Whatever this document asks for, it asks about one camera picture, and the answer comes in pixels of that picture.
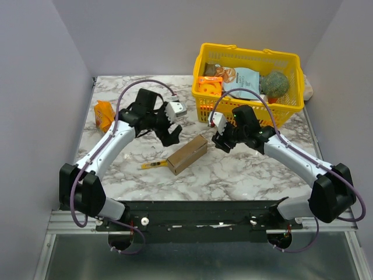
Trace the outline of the brown cardboard express box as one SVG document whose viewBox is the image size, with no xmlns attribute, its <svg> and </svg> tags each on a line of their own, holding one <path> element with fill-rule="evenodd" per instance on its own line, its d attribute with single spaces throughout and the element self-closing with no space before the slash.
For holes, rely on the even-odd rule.
<svg viewBox="0 0 373 280">
<path fill-rule="evenodd" d="M 198 135 L 169 156 L 167 158 L 167 166 L 172 174 L 178 175 L 206 153 L 207 140 L 203 136 Z"/>
</svg>

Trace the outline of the yellow utility knife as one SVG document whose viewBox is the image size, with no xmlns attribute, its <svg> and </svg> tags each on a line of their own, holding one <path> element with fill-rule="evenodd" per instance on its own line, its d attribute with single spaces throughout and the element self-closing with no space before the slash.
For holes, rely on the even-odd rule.
<svg viewBox="0 0 373 280">
<path fill-rule="evenodd" d="M 161 160 L 158 162 L 144 163 L 141 165 L 141 169 L 152 169 L 157 167 L 167 167 L 168 163 L 166 160 Z"/>
</svg>

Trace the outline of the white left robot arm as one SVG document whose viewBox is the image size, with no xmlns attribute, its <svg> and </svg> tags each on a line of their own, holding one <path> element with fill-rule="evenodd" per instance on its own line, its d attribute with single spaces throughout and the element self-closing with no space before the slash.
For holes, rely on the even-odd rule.
<svg viewBox="0 0 373 280">
<path fill-rule="evenodd" d="M 154 132 L 165 147 L 179 143 L 180 125 L 168 129 L 187 108 L 180 101 L 163 102 L 160 95 L 139 89 L 135 101 L 115 115 L 115 120 L 95 147 L 75 164 L 64 164 L 59 171 L 59 201 L 72 211 L 91 218 L 106 218 L 116 230 L 129 224 L 129 206 L 106 196 L 101 179 L 119 153 L 144 132 Z"/>
</svg>

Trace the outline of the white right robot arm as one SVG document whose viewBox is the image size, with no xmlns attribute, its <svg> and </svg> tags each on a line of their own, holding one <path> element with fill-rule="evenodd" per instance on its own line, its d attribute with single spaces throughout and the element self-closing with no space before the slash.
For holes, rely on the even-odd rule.
<svg viewBox="0 0 373 280">
<path fill-rule="evenodd" d="M 236 144 L 246 144 L 285 165 L 301 177 L 312 189 L 308 195 L 282 198 L 268 214 L 269 224 L 280 229 L 289 220 L 316 217 L 331 223 L 356 202 L 350 169 L 342 164 L 332 165 L 292 145 L 273 127 L 261 127 L 253 109 L 243 105 L 233 110 L 235 124 L 224 114 L 210 113 L 208 124 L 217 132 L 212 137 L 216 148 L 229 153 Z"/>
</svg>

